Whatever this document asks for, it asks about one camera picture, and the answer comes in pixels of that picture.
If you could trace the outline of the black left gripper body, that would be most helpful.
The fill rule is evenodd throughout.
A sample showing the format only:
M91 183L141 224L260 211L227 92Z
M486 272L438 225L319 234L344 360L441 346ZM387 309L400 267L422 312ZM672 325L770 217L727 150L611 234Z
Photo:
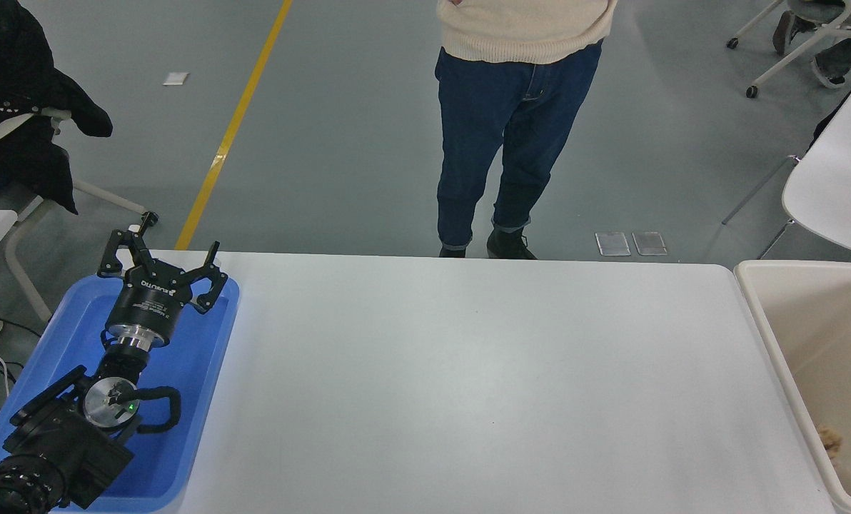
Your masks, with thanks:
M138 326L152 332L155 338L170 338L185 303L193 299L191 286L208 276L203 268L186 272L170 263L132 267L124 276L106 331L119 338L122 331Z

